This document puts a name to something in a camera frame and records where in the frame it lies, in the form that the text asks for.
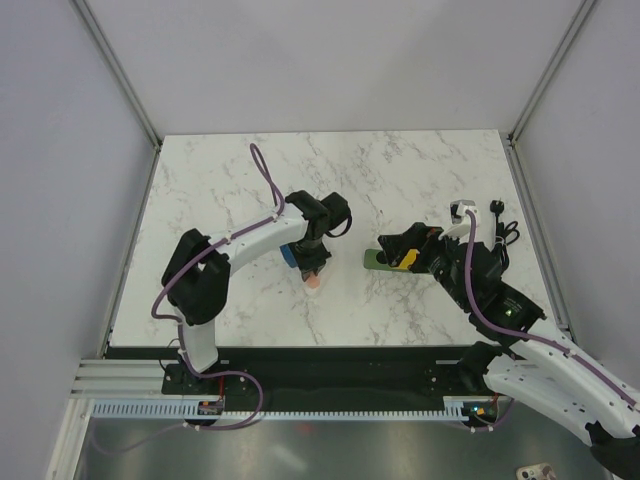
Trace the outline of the pink charger plug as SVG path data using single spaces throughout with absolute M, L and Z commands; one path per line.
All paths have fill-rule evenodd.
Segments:
M 321 285 L 321 281 L 319 279 L 319 277 L 316 274 L 311 273 L 308 278 L 305 280 L 305 285 L 311 289 L 311 290 L 315 290 L 318 289 Z

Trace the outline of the blue cube adapter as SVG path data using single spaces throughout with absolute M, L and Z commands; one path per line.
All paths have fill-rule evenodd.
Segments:
M 285 260 L 286 264 L 290 267 L 290 268 L 297 268 L 298 267 L 298 263 L 297 260 L 295 258 L 295 255 L 291 249 L 291 247 L 286 244 L 286 245 L 282 245 L 280 247 L 280 252 L 283 256 L 283 259 Z

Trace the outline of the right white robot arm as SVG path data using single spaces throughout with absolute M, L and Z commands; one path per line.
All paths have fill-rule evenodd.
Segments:
M 639 476 L 639 392 L 586 354 L 522 292 L 502 281 L 501 260 L 476 241 L 470 216 L 448 230 L 413 224 L 381 235 L 390 268 L 430 274 L 488 338 L 467 351 L 458 381 L 538 411 L 573 433 L 620 479 Z

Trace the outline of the yellow cube adapter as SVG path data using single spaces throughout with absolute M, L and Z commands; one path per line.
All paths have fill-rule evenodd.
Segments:
M 416 261 L 419 251 L 417 249 L 410 249 L 402 258 L 397 268 L 401 270 L 409 270 L 413 263 Z

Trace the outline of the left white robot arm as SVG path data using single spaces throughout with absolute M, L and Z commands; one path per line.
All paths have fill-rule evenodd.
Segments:
M 315 290 L 331 258 L 323 239 L 349 229 L 348 202 L 336 192 L 322 200 L 301 190 L 277 196 L 276 210 L 253 224 L 225 233 L 216 242 L 197 229 L 184 233 L 161 278 L 163 289 L 152 305 L 155 319 L 178 323 L 180 356 L 187 364 L 185 382 L 208 393 L 219 382 L 215 318 L 224 309 L 231 277 L 266 253 L 279 250 L 300 272 L 303 285 Z

